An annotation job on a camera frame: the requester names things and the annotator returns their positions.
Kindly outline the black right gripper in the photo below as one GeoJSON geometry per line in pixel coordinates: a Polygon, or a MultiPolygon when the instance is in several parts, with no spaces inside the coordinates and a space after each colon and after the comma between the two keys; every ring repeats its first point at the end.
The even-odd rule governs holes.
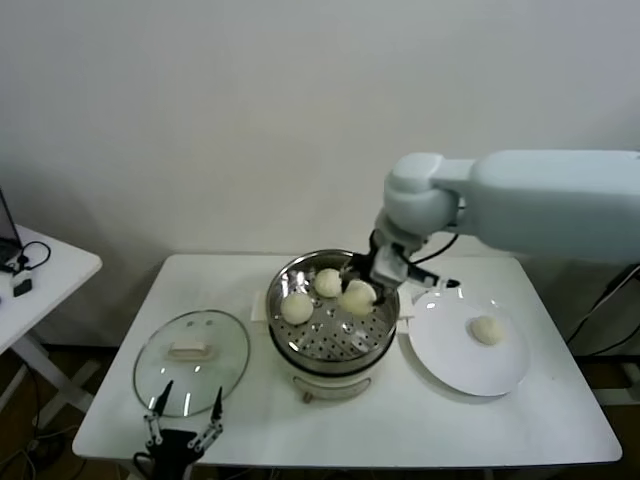
{"type": "Polygon", "coordinates": [[[372,272],[375,266],[376,256],[379,251],[379,231],[373,230],[368,238],[369,249],[364,254],[353,254],[341,267],[341,276],[359,278],[369,284],[375,292],[374,306],[382,305],[386,301],[388,289],[381,284],[375,283],[372,272]]]}

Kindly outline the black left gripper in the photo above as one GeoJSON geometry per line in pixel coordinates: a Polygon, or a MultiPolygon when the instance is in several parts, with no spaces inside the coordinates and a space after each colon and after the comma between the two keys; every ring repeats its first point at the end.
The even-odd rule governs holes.
{"type": "Polygon", "coordinates": [[[184,479],[189,468],[223,433],[221,421],[223,387],[218,389],[209,422],[200,433],[175,429],[161,431],[160,418],[166,408],[172,387],[173,381],[170,380],[151,411],[144,416],[147,432],[145,447],[150,461],[150,468],[144,474],[146,479],[184,479]]]}

